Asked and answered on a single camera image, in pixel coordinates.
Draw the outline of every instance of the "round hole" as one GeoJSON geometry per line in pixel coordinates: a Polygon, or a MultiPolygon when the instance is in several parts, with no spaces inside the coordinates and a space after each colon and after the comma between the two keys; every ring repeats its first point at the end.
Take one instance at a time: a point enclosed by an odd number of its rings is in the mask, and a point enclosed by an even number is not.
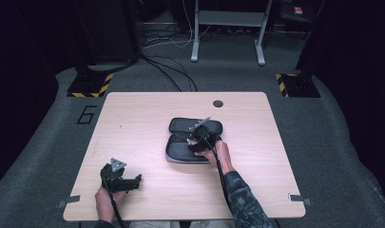
{"type": "Polygon", "coordinates": [[[213,106],[215,107],[222,107],[224,103],[222,101],[216,100],[213,102],[213,106]]]}

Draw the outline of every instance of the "sleeve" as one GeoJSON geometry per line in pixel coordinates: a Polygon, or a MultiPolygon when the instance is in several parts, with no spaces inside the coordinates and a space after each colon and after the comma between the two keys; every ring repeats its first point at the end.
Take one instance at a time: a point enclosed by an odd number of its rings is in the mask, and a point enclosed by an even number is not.
{"type": "Polygon", "coordinates": [[[114,226],[105,220],[98,220],[94,228],[114,228],[114,226]]]}
{"type": "Polygon", "coordinates": [[[272,223],[252,194],[251,188],[237,171],[226,173],[224,184],[236,227],[272,228],[272,223]]]}

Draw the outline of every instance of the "hand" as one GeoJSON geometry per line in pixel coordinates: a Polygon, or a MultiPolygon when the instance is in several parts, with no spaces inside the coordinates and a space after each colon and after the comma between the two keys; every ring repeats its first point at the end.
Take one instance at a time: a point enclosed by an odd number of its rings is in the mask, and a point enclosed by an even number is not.
{"type": "MultiPolygon", "coordinates": [[[[217,151],[218,159],[221,165],[221,171],[222,174],[225,175],[226,173],[230,171],[235,171],[232,163],[231,163],[231,157],[230,153],[228,151],[228,145],[227,143],[223,141],[217,141],[215,145],[215,149],[217,151]]],[[[213,151],[211,150],[205,150],[200,153],[198,153],[200,156],[205,156],[211,164],[213,164],[215,167],[217,167],[217,162],[215,155],[213,154],[213,151]]]]}
{"type": "MultiPolygon", "coordinates": [[[[121,208],[125,194],[126,192],[124,191],[112,194],[118,208],[121,208]]],[[[97,206],[98,219],[112,223],[115,217],[115,212],[112,207],[111,198],[103,186],[101,186],[95,194],[95,202],[97,206]]]]}

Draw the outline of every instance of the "gray carpet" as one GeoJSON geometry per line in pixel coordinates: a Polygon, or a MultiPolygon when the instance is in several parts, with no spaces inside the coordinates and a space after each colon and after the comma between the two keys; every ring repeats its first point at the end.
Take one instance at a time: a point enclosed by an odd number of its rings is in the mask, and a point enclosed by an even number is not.
{"type": "MultiPolygon", "coordinates": [[[[198,63],[190,62],[192,44],[162,45],[146,56],[171,57],[181,63],[199,91],[262,91],[268,96],[301,194],[312,201],[303,218],[279,219],[280,227],[384,227],[385,202],[377,183],[358,160],[345,119],[330,91],[314,77],[319,99],[283,98],[275,74],[295,73],[302,39],[275,34],[259,66],[252,36],[212,37],[202,41],[198,63]]],[[[180,68],[171,60],[157,61],[180,68]]],[[[183,91],[186,79],[168,71],[183,91]]],[[[76,72],[56,77],[59,93],[28,146],[0,181],[0,227],[78,227],[63,220],[57,203],[69,196],[87,150],[102,98],[69,98],[76,72]],[[76,124],[86,105],[91,124],[76,124]]],[[[114,74],[107,92],[174,91],[146,61],[114,74]]],[[[84,222],[82,227],[92,227],[84,222]]]]}

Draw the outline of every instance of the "tabletop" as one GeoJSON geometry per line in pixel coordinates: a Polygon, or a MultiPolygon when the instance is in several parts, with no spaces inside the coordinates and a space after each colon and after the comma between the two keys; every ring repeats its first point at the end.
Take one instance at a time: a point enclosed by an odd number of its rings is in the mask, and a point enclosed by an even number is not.
{"type": "Polygon", "coordinates": [[[119,208],[123,220],[231,219],[214,166],[165,159],[168,126],[176,117],[222,123],[233,166],[269,218],[305,215],[303,203],[289,199],[299,190],[264,93],[112,92],[71,192],[80,200],[67,205],[64,219],[98,219],[94,194],[111,158],[127,164],[124,179],[142,174],[140,188],[129,191],[119,208]]]}

